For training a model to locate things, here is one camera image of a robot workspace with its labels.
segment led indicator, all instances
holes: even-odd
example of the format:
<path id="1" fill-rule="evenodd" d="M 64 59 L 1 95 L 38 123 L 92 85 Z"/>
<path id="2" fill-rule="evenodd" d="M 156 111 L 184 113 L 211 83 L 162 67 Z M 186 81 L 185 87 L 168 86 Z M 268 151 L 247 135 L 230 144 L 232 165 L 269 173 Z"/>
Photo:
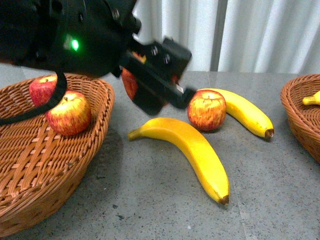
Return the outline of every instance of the led indicator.
<path id="1" fill-rule="evenodd" d="M 79 42 L 78 42 L 78 40 L 72 40 L 72 41 L 71 41 L 71 46 L 72 46 L 73 50 L 77 51 L 78 48 L 79 48 Z"/>

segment wicker basket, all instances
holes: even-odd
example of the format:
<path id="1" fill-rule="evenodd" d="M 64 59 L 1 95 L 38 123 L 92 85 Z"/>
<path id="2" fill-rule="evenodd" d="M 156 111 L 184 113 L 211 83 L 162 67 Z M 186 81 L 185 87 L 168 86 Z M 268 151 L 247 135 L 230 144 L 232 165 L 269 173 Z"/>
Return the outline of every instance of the wicker basket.
<path id="1" fill-rule="evenodd" d="M 320 163 L 320 105 L 304 105 L 302 100 L 320 91 L 320 74 L 298 76 L 287 82 L 280 99 L 287 112 L 292 133 Z"/>
<path id="2" fill-rule="evenodd" d="M 115 100 L 112 86 L 102 79 L 65 76 L 68 89 L 89 100 L 91 124 L 69 137 L 54 132 L 44 114 L 0 127 L 0 237 L 55 213 L 73 194 L 106 137 Z M 33 80 L 0 90 L 2 118 L 34 107 L 28 92 Z"/>

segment apple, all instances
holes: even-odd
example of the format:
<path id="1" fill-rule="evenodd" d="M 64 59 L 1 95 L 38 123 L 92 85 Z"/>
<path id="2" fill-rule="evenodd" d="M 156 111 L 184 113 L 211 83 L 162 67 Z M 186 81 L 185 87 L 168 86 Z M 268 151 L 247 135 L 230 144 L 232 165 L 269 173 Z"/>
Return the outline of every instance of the apple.
<path id="1" fill-rule="evenodd" d="M 59 104 L 45 116 L 50 127 L 65 136 L 81 133 L 92 119 L 88 100 L 82 93 L 72 90 L 67 90 Z"/>
<path id="2" fill-rule="evenodd" d="M 34 80 L 29 85 L 29 94 L 37 107 L 46 104 L 51 98 L 57 86 L 57 75 L 46 76 Z"/>
<path id="3" fill-rule="evenodd" d="M 147 60 L 146 56 L 142 57 L 140 54 L 137 54 L 136 52 L 133 52 L 132 54 L 143 64 Z M 136 77 L 129 70 L 127 70 L 126 68 L 123 68 L 121 73 L 121 78 L 122 78 L 122 82 L 123 82 L 123 86 L 126 94 L 131 99 L 131 101 L 133 101 L 134 96 L 138 90 Z"/>
<path id="4" fill-rule="evenodd" d="M 227 103 L 224 96 L 214 90 L 200 89 L 191 99 L 187 116 L 192 125 L 201 131 L 219 128 L 227 115 Z"/>

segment white curtain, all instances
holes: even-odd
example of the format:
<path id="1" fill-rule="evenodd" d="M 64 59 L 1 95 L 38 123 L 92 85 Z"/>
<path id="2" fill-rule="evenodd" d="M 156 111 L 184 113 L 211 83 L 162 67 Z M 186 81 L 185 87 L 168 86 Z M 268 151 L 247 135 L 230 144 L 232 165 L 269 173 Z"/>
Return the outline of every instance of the white curtain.
<path id="1" fill-rule="evenodd" d="M 220 72 L 320 73 L 320 0 L 228 0 L 221 47 L 213 49 L 218 6 L 218 0 L 138 0 L 137 38 L 169 36 L 188 47 L 189 71 L 212 70 L 218 51 Z"/>

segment banana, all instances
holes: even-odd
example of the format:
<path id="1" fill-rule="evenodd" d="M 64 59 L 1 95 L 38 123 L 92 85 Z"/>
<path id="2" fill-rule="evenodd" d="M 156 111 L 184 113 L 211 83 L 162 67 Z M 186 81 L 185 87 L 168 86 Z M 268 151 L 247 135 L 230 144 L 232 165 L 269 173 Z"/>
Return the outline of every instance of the banana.
<path id="1" fill-rule="evenodd" d="M 219 92 L 226 101 L 226 112 L 237 119 L 253 134 L 270 139 L 274 136 L 274 126 L 269 117 L 244 97 L 224 89 L 205 88 Z"/>
<path id="2" fill-rule="evenodd" d="M 317 91 L 312 96 L 305 96 L 302 99 L 304 105 L 320 105 L 320 91 Z"/>
<path id="3" fill-rule="evenodd" d="M 176 145 L 189 160 L 206 193 L 216 202 L 229 203 L 230 184 L 224 166 L 206 138 L 190 124 L 157 117 L 128 133 L 129 140 L 148 137 Z"/>

